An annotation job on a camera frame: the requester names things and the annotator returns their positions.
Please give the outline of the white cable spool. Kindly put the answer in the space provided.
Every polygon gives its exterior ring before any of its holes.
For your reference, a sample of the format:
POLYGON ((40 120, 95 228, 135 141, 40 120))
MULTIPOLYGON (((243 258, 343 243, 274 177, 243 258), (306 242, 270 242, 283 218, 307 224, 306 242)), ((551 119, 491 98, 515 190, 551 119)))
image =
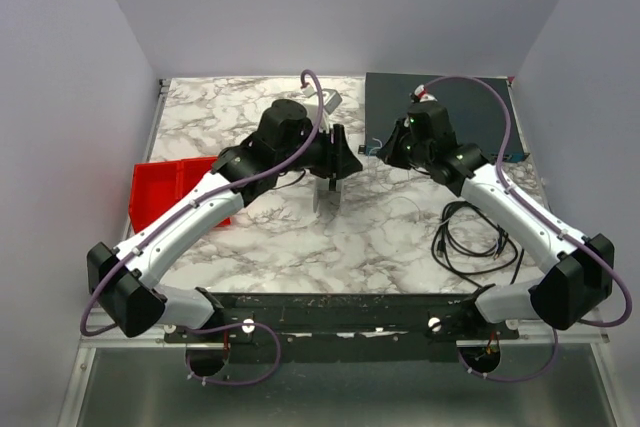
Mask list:
POLYGON ((343 180, 316 177, 312 201, 313 212, 318 215, 337 214, 342 200, 343 183, 343 180))

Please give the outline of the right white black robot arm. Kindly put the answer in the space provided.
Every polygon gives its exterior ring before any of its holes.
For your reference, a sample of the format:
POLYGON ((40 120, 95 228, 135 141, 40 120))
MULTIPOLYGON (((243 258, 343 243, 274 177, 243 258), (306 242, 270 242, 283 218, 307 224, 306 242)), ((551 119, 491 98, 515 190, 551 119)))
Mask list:
POLYGON ((543 277, 490 286, 475 296, 485 322, 541 320, 567 330, 610 296, 613 244, 587 237, 537 205, 473 144, 460 143, 446 108, 436 100, 413 103, 377 151, 385 164, 422 169, 439 185, 479 208, 533 258, 543 277))

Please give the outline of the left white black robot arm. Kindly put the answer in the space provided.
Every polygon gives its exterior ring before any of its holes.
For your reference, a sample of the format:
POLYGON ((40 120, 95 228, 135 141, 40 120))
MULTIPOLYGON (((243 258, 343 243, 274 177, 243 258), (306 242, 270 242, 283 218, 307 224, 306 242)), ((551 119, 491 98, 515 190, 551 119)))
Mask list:
POLYGON ((88 251, 91 301, 128 338, 155 325, 200 329, 220 308, 213 296, 203 288, 161 283, 184 252, 274 189, 282 172, 305 170, 337 184, 362 169, 342 125, 322 132, 302 104, 278 99, 263 112, 256 131, 224 149, 197 185, 155 222, 115 247, 99 242, 88 251))

